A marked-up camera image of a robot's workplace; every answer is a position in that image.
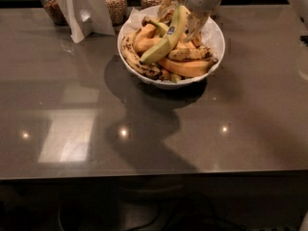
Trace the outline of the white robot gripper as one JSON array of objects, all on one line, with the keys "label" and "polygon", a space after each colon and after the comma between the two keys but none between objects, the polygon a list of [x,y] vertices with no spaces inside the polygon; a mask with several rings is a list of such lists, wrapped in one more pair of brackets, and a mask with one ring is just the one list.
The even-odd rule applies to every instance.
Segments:
[{"label": "white robot gripper", "polygon": [[190,13],[187,15],[187,36],[185,42],[196,39],[210,17],[210,13],[221,0],[162,0],[157,15],[161,17],[168,9],[173,8],[179,2]]}]

